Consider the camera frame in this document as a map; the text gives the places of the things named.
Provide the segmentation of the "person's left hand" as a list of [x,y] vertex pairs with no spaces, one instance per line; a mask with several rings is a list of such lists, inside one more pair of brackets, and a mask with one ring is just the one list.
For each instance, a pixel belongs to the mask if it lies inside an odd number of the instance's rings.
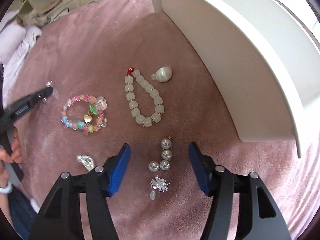
[[5,163],[17,163],[17,164],[21,164],[23,163],[23,158],[22,158],[22,151],[21,151],[21,146],[20,146],[20,140],[18,137],[18,130],[15,127],[13,129],[13,135],[14,135],[14,139],[11,143],[11,150],[12,153],[8,154],[6,152],[6,150],[1,148],[1,153],[0,153],[0,157],[1,157],[1,161],[4,161]]

